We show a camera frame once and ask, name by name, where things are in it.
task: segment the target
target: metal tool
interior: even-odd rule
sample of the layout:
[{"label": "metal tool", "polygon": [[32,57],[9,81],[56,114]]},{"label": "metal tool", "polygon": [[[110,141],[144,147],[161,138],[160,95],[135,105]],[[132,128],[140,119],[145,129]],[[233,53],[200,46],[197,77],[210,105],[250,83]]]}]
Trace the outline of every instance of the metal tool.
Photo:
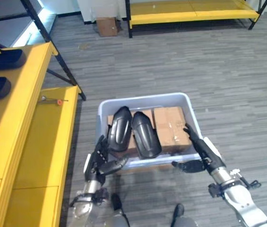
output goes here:
[{"label": "metal tool", "polygon": [[46,96],[42,96],[41,100],[38,103],[56,103],[57,105],[62,105],[63,102],[68,102],[66,99],[56,99],[56,98],[48,98]]}]

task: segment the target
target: black shoe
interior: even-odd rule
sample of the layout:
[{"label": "black shoe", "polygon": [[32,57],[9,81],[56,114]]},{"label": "black shoe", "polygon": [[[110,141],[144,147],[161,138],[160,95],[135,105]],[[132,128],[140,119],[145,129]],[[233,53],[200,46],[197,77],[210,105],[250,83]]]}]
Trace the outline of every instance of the black shoe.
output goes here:
[{"label": "black shoe", "polygon": [[173,219],[172,219],[171,227],[174,226],[174,223],[178,217],[184,215],[184,212],[185,212],[184,206],[181,203],[178,203],[173,212]]},{"label": "black shoe", "polygon": [[117,193],[112,194],[111,202],[114,210],[121,210],[122,209],[122,202],[117,195]]}]

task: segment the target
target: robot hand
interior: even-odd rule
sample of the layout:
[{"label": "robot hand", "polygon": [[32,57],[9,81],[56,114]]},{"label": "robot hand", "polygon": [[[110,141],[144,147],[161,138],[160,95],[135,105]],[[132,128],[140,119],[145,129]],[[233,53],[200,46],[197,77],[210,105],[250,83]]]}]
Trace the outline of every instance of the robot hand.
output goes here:
[{"label": "robot hand", "polygon": [[103,188],[107,175],[120,170],[128,158],[108,161],[108,142],[101,136],[93,153],[87,155],[84,166],[85,186],[83,191],[78,191],[77,196],[70,203],[73,209],[71,227],[92,227],[99,212],[99,205],[109,195]]},{"label": "robot hand", "polygon": [[226,169],[221,156],[208,138],[200,139],[192,127],[186,124],[184,131],[189,134],[189,139],[201,160],[186,163],[173,162],[172,165],[186,173],[195,173],[207,170],[215,183],[209,185],[212,197],[222,197],[235,211],[238,222],[244,227],[267,227],[267,216],[253,202],[248,189],[258,188],[258,181],[248,183],[240,175],[240,170],[235,169],[230,173]]}]

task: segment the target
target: shelf rack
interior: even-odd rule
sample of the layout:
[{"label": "shelf rack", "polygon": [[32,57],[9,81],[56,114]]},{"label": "shelf rack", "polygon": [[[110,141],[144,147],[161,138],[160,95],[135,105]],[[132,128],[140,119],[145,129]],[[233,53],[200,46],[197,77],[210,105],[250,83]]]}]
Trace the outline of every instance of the shelf rack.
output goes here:
[{"label": "shelf rack", "polygon": [[[55,47],[55,49],[57,50],[57,54],[55,55],[55,58],[57,59],[58,63],[60,64],[60,66],[62,67],[62,69],[64,70],[64,72],[66,73],[66,76],[68,78],[65,78],[64,76],[54,72],[51,69],[48,69],[47,72],[54,75],[55,77],[58,77],[62,80],[64,80],[65,82],[74,85],[74,86],[78,86],[79,89],[81,90],[80,92],[80,96],[81,98],[85,101],[86,100],[86,96],[83,93],[81,87],[79,86],[78,82],[76,81],[76,79],[74,78],[74,76],[72,75],[70,69],[68,68],[67,64],[65,63],[64,59],[62,58],[59,50],[57,49],[57,47],[55,46],[54,42],[52,41],[52,38],[50,37],[49,33],[46,31],[46,28],[44,27],[44,25],[42,24],[41,20],[38,17],[37,12],[35,11],[33,5],[31,4],[31,2],[29,0],[20,0],[24,9],[26,10],[26,13],[19,13],[19,14],[13,14],[13,15],[8,15],[8,16],[3,16],[0,17],[0,21],[3,20],[10,20],[10,19],[16,19],[16,18],[21,18],[21,17],[30,17],[32,19],[32,21],[35,23],[35,25],[37,26],[39,32],[41,33],[43,39],[45,40],[45,42],[52,42],[52,45]],[[6,46],[0,44],[0,48],[6,48]]]},{"label": "shelf rack", "polygon": [[[0,227],[59,225],[66,170],[78,95],[86,97],[52,42],[29,0],[21,0],[45,43],[17,48],[25,64],[0,70],[11,82],[10,93],[0,99]],[[54,55],[68,78],[48,69]],[[41,90],[46,72],[70,87]],[[41,97],[67,100],[62,105],[40,103]]]},{"label": "shelf rack", "polygon": [[248,18],[252,21],[251,30],[267,6],[266,0],[256,12],[245,0],[125,1],[129,38],[133,25],[185,21]]}]

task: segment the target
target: gray carpet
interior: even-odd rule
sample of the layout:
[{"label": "gray carpet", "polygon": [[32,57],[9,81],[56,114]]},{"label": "gray carpet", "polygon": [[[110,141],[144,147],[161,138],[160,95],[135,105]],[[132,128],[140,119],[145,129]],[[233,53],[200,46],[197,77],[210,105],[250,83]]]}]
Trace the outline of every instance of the gray carpet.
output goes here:
[{"label": "gray carpet", "polygon": [[[117,37],[100,38],[81,16],[56,20],[52,38],[87,96],[79,102],[64,193],[61,226],[71,221],[69,197],[83,189],[82,168],[95,142],[95,117],[110,98],[184,92],[198,123],[223,155],[229,169],[240,168],[262,187],[252,191],[267,214],[267,13],[252,31],[248,20],[137,26],[126,23]],[[62,72],[53,58],[50,68]],[[66,85],[47,75],[45,87]],[[222,199],[212,199],[206,173],[154,169],[107,178],[118,192],[131,227],[167,227],[176,203],[200,227],[238,227]],[[103,204],[96,226],[110,216]]]}]

